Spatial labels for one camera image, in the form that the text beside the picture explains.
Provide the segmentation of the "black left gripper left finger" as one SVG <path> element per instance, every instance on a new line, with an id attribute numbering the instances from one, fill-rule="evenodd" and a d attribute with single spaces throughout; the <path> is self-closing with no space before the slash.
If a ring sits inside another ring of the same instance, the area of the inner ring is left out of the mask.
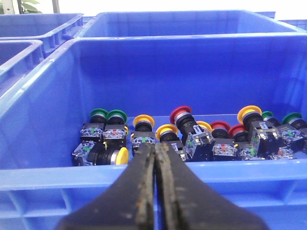
<path id="1" fill-rule="evenodd" d="M 154 146 L 141 144 L 132 162 L 100 196 L 64 217 L 58 230 L 154 229 Z"/>

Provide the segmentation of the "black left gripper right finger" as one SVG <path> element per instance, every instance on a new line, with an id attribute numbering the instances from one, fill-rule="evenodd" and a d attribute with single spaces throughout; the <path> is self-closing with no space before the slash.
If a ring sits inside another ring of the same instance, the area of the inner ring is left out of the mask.
<path id="1" fill-rule="evenodd" d="M 155 145 L 158 201 L 166 230 L 267 230 L 257 215 L 199 179 L 170 144 Z"/>

